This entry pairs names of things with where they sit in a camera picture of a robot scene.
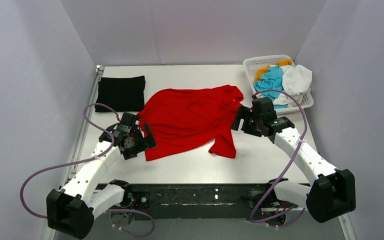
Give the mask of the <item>red t shirt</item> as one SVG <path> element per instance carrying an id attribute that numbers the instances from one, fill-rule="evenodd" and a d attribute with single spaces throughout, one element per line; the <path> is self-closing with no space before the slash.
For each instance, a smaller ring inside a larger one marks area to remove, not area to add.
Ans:
<path id="1" fill-rule="evenodd" d="M 148 125 L 156 146 L 145 151 L 147 161 L 187 152 L 210 141 L 209 153 L 234 159 L 231 126 L 244 99 L 237 86 L 205 89 L 163 89 L 138 113 L 139 126 Z"/>

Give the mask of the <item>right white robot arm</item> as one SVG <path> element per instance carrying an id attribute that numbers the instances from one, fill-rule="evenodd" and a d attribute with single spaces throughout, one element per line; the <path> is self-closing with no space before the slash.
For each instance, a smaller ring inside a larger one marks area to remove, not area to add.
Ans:
<path id="1" fill-rule="evenodd" d="M 267 137 L 290 160 L 280 175 L 269 182 L 268 190 L 253 206 L 249 220 L 266 200 L 287 202 L 307 210 L 319 223 L 356 209 L 355 176 L 326 161 L 305 142 L 306 131 L 299 133 L 285 116 L 279 117 L 272 101 L 254 97 L 252 107 L 240 106 L 231 126 L 256 137 Z"/>

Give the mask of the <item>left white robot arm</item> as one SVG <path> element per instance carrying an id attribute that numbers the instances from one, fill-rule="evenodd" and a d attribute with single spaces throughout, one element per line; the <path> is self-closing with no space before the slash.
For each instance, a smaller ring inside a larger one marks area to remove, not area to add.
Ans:
<path id="1" fill-rule="evenodd" d="M 115 205 L 123 213 L 135 213 L 131 186 L 123 180 L 112 180 L 97 190 L 101 179 L 120 157 L 132 159 L 156 146 L 150 126 L 139 125 L 140 117 L 123 113 L 117 123 L 104 129 L 98 138 L 91 161 L 60 190 L 46 197 L 47 224 L 51 229 L 84 239 L 97 217 Z"/>

